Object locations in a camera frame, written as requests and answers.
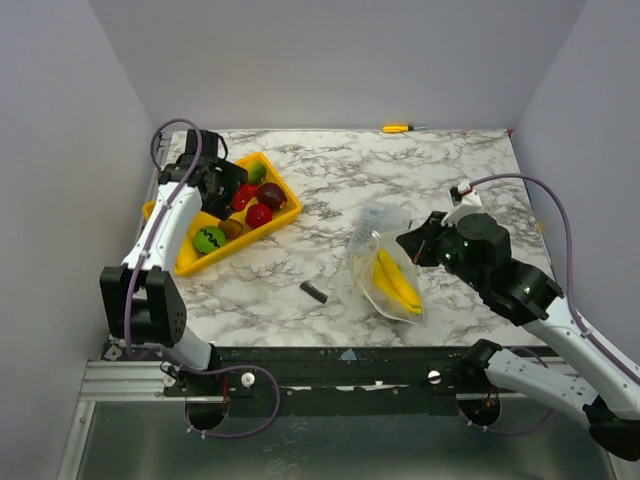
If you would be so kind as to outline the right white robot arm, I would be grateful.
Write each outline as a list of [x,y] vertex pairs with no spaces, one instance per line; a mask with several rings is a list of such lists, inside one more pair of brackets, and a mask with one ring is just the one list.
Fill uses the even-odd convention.
[[416,230],[396,241],[421,267],[442,266],[479,294],[491,311],[542,340],[576,372],[559,374],[523,360],[488,340],[477,341],[460,362],[469,390],[489,385],[524,394],[587,427],[592,439],[627,461],[639,458],[638,367],[620,366],[594,345],[572,319],[561,287],[537,267],[512,256],[509,232],[485,213],[443,226],[432,213]]

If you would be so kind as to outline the red bell pepper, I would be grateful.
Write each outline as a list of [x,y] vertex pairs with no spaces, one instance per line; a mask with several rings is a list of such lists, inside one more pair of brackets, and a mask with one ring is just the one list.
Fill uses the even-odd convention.
[[258,185],[242,184],[232,199],[231,207],[233,210],[235,212],[243,211],[249,202],[257,195],[258,190]]

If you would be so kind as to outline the clear zip top bag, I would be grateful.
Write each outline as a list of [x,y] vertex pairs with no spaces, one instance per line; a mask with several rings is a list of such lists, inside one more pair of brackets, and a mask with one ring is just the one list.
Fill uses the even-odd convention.
[[383,317],[418,326],[426,324],[417,267],[397,242],[407,229],[371,231],[347,261],[356,291]]

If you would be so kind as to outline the yellow banana bunch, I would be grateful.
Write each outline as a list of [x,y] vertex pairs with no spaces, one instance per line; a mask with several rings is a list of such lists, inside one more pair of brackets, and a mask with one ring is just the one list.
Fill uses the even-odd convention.
[[406,311],[415,315],[422,314],[420,296],[391,255],[384,249],[380,249],[377,253],[372,280],[378,289],[398,302]]

